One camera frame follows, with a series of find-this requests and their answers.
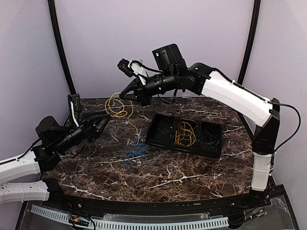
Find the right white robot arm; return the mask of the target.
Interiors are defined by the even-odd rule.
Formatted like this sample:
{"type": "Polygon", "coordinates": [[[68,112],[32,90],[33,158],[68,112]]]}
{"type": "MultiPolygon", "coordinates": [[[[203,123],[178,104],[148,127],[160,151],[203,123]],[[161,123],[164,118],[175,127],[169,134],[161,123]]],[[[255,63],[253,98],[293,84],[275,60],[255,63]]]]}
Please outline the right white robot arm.
{"type": "Polygon", "coordinates": [[[256,125],[252,139],[254,163],[251,193],[245,196],[245,204],[255,208],[263,201],[262,192],[267,188],[273,158],[279,149],[275,144],[282,103],[276,98],[265,98],[227,78],[219,69],[199,62],[190,67],[184,61],[163,64],[151,77],[146,76],[148,67],[136,60],[122,59],[117,67],[126,76],[135,78],[119,94],[121,99],[148,106],[154,95],[170,90],[188,90],[220,101],[252,120],[256,125]]]}

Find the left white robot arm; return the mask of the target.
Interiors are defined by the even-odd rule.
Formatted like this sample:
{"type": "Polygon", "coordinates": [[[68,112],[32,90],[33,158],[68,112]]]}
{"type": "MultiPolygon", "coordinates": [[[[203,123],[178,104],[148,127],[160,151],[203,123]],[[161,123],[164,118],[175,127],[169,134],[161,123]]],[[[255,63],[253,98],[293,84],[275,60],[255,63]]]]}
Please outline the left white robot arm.
{"type": "Polygon", "coordinates": [[[52,116],[47,116],[36,127],[38,141],[23,154],[0,162],[0,202],[49,201],[57,209],[63,209],[68,199],[57,180],[43,179],[37,182],[16,183],[15,179],[53,170],[66,151],[85,140],[98,139],[111,116],[104,112],[81,115],[79,123],[60,126],[52,116]]]}

